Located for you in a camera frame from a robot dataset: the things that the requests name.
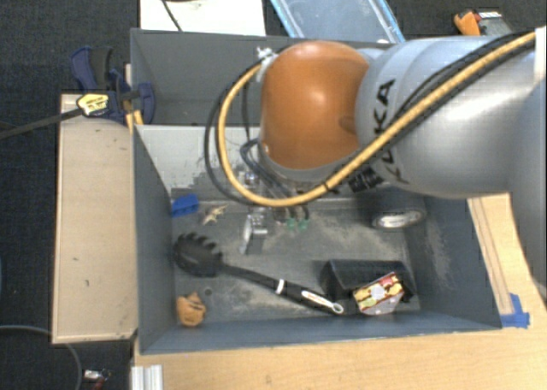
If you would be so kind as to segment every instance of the gray bin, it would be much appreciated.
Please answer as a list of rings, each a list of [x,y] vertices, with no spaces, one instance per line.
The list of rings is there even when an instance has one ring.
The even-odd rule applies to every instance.
[[[155,125],[137,127],[133,142],[141,353],[500,328],[484,259],[463,201],[424,198],[425,221],[404,230],[384,232],[370,227],[368,219],[386,194],[393,197],[399,190],[388,187],[359,197],[342,191],[309,205],[311,221],[307,230],[290,231],[270,222],[262,254],[239,253],[247,208],[228,203],[210,183],[202,159],[203,123],[212,100],[242,68],[253,63],[252,49],[272,42],[278,47],[289,43],[285,38],[140,30],[132,33],[132,83],[152,81],[159,109]],[[193,77],[207,69],[208,81]],[[255,95],[251,90],[251,102],[256,101]],[[169,103],[170,113],[162,111],[164,103]],[[256,112],[257,108],[252,114],[254,122]],[[227,134],[237,144],[244,135],[236,115],[233,121]],[[231,160],[237,168],[236,151],[231,152]],[[201,211],[227,204],[225,215],[207,225],[201,224],[200,213],[172,218],[172,198],[186,192],[198,195]],[[336,317],[226,275],[192,278],[171,258],[179,234],[189,232],[216,241],[232,265],[317,290],[320,269],[329,259],[398,260],[413,276],[416,295],[389,316]],[[183,328],[175,301],[179,295],[193,291],[199,293],[208,313],[199,328]]]

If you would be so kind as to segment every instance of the black carpet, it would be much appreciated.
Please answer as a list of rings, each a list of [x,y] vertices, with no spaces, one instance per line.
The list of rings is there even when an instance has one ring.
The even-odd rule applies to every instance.
[[[452,15],[500,9],[516,29],[546,22],[545,0],[387,0],[407,38],[455,34]],[[0,121],[20,125],[53,115],[74,89],[68,58],[83,45],[115,48],[129,62],[129,29],[138,0],[0,0]],[[284,34],[270,2],[269,34]],[[0,325],[48,328],[52,304],[56,207],[56,127],[0,141]],[[36,334],[0,333],[0,388],[74,388],[69,352]],[[105,389],[125,389],[128,342],[76,346],[84,369],[112,369]]]

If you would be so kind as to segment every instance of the green object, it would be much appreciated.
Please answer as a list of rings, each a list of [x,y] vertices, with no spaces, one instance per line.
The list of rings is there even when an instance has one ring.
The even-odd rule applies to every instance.
[[[298,230],[300,231],[308,230],[308,223],[309,223],[309,220],[300,220],[298,222]]]
[[[295,226],[297,225],[297,220],[295,220],[294,218],[289,218],[286,225],[289,230],[294,230]]]

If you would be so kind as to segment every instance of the small orange object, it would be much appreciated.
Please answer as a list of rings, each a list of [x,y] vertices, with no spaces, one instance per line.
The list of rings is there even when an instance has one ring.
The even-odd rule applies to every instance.
[[[454,16],[454,25],[464,36],[480,36],[479,22],[480,16],[472,10]]]
[[[199,325],[205,318],[207,308],[202,300],[193,292],[189,296],[179,296],[177,298],[177,314],[180,322],[187,327]]]

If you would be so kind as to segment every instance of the white paper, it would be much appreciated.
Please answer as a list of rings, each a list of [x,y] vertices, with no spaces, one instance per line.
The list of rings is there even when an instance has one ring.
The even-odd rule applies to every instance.
[[[146,30],[176,31],[161,0],[140,0],[140,26]],[[250,36],[266,34],[262,0],[196,0],[168,2],[183,31],[229,33]]]

